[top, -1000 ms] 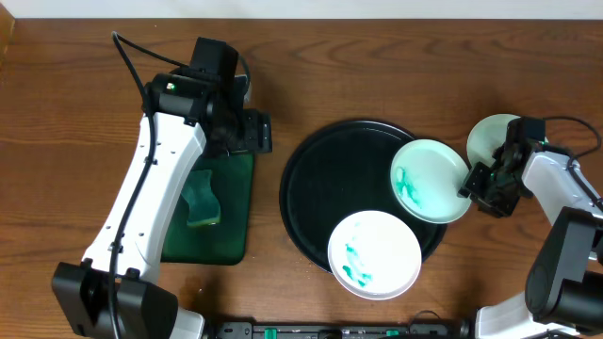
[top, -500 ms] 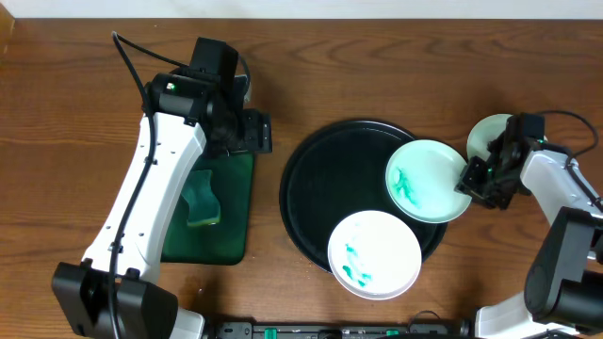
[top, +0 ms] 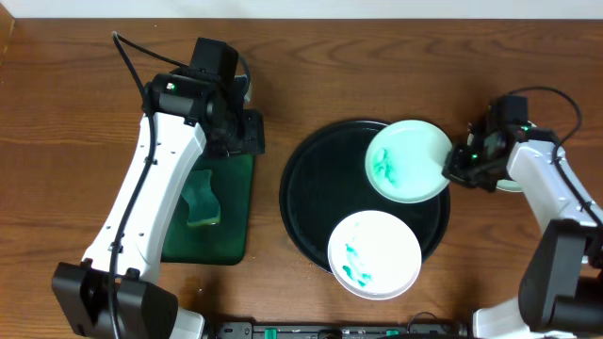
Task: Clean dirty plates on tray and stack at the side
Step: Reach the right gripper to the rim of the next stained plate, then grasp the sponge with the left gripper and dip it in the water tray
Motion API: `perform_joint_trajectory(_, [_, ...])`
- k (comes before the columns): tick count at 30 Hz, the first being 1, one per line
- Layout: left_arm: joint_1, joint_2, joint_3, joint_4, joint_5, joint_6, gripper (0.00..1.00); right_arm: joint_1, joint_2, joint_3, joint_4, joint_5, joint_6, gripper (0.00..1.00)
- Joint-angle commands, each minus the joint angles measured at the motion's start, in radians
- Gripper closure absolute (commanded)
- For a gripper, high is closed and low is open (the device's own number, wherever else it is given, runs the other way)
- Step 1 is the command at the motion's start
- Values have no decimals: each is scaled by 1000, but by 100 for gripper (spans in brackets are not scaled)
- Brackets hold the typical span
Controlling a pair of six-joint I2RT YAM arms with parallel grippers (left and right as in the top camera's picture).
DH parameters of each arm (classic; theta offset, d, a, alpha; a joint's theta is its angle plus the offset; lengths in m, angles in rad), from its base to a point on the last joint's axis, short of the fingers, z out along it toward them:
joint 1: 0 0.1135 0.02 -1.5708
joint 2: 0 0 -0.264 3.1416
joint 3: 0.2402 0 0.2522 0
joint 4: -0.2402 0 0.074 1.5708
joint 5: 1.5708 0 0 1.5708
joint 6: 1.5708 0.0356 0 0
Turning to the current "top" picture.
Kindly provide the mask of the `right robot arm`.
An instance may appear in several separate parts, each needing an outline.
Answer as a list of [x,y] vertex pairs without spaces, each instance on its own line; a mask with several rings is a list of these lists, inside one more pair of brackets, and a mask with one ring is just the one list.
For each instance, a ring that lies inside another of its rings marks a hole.
[[517,183],[542,231],[517,297],[472,316],[478,338],[577,338],[602,332],[602,279],[581,276],[602,267],[602,209],[568,164],[563,141],[533,126],[519,92],[495,99],[470,127],[469,143],[448,153],[443,175],[493,192]]

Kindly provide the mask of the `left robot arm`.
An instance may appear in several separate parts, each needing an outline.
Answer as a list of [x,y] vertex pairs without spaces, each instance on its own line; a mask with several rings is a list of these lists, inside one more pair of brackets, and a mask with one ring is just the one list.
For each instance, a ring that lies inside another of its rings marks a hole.
[[201,157],[265,151],[252,78],[238,51],[200,38],[189,63],[138,82],[143,117],[117,199],[79,264],[59,263],[52,290],[73,332],[88,338],[201,338],[202,315],[157,281],[171,218]]

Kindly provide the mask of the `green yellow sponge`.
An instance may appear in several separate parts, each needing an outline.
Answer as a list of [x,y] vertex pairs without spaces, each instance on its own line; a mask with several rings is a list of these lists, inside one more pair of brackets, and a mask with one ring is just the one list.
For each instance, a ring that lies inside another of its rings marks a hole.
[[221,220],[220,202],[211,187],[212,170],[192,171],[181,192],[188,205],[188,227],[219,224]]

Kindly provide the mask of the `mint plate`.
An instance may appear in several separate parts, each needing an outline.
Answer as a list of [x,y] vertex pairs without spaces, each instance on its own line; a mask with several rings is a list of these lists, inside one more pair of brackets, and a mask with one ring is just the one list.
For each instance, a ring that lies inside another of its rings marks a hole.
[[451,148],[447,134],[430,122],[391,123],[368,144],[367,179],[389,201],[425,202],[448,187],[442,171]]
[[[532,121],[529,121],[529,124],[531,127],[536,127],[536,124],[534,124]],[[474,138],[474,135],[472,133],[469,133],[466,144],[470,145],[473,138]],[[522,193],[521,186],[517,182],[515,182],[513,180],[508,180],[508,179],[498,180],[496,189],[500,190],[500,191],[511,192],[511,193]]]

